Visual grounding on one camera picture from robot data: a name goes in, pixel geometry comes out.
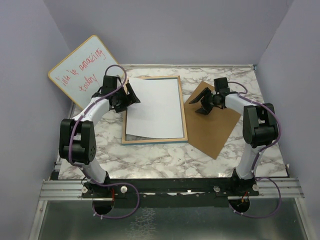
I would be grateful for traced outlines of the brown cardboard backing board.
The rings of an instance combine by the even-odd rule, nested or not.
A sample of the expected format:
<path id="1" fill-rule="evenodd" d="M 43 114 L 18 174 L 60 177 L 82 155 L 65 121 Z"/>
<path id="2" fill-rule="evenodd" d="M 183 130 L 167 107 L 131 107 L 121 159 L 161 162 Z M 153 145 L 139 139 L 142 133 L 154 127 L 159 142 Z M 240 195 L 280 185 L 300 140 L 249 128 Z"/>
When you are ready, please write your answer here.
<path id="1" fill-rule="evenodd" d="M 241 115 L 229 108 L 213 108 L 208 115 L 196 113 L 201 103 L 190 104 L 205 88 L 214 87 L 204 81 L 196 87 L 184 103 L 188 143 L 213 159 L 217 159 Z"/>

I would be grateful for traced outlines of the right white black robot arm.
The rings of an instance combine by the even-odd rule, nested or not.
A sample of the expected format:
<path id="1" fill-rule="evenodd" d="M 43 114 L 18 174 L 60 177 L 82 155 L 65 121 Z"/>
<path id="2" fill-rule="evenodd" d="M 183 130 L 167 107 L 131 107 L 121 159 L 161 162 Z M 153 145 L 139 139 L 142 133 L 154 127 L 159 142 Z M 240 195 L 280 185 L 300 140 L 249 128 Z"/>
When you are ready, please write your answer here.
<path id="1" fill-rule="evenodd" d="M 240 196 L 248 189 L 248 180 L 256 180 L 256 169 L 264 151 L 274 146 L 280 139 L 282 127 L 272 103 L 260 103 L 244 95 L 248 93 L 232 91 L 231 82 L 226 77 L 214 79 L 214 90 L 204 88 L 189 103 L 200 102 L 195 112 L 207 116 L 214 108 L 231 109 L 243 117 L 242 135 L 245 148 L 238 166 L 233 171 L 237 178 L 230 182 L 229 189 Z"/>

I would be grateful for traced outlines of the hot air balloon photo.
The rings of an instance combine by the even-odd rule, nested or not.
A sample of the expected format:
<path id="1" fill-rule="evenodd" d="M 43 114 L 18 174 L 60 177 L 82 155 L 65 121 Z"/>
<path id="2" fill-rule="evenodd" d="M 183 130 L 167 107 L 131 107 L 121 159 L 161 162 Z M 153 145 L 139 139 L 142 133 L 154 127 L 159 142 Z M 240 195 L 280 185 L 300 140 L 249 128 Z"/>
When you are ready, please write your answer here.
<path id="1" fill-rule="evenodd" d="M 185 137 L 177 77 L 130 78 L 140 103 L 127 109 L 126 134 L 151 139 Z"/>

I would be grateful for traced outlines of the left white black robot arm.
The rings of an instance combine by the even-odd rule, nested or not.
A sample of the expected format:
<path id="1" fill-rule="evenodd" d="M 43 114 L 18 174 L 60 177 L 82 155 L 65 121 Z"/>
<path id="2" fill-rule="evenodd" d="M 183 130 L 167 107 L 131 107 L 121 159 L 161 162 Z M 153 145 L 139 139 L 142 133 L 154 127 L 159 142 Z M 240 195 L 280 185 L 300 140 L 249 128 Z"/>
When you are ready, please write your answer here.
<path id="1" fill-rule="evenodd" d="M 96 159 L 95 126 L 109 111 L 121 113 L 140 102 L 130 83 L 121 81 L 118 76 L 105 75 L 89 104 L 75 117 L 65 118 L 60 123 L 59 156 L 79 168 L 101 198 L 110 193 L 111 182 L 108 172 Z"/>

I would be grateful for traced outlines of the blue wooden photo frame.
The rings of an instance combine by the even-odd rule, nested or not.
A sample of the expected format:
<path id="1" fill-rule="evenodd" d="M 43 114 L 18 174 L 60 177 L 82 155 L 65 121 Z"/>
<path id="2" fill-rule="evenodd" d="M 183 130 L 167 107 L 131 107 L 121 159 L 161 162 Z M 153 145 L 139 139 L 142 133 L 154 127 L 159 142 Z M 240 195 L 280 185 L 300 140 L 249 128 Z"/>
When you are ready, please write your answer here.
<path id="1" fill-rule="evenodd" d="M 157 138 L 147 138 L 147 137 L 140 137 L 140 136 L 126 134 L 126 122 L 127 122 L 127 110 L 126 110 L 123 114 L 121 143 L 123 145 L 151 145 L 151 144 L 186 143 L 188 141 L 188 134 L 187 134 L 187 127 L 186 127 L 184 100 L 183 100 L 183 93 L 182 93 L 182 85 L 181 85 L 180 76 L 178 76 L 178 75 L 147 76 L 147 77 L 136 77 L 136 78 L 141 78 L 141 79 L 178 78 L 184 137 L 183 138 L 157 139 Z"/>

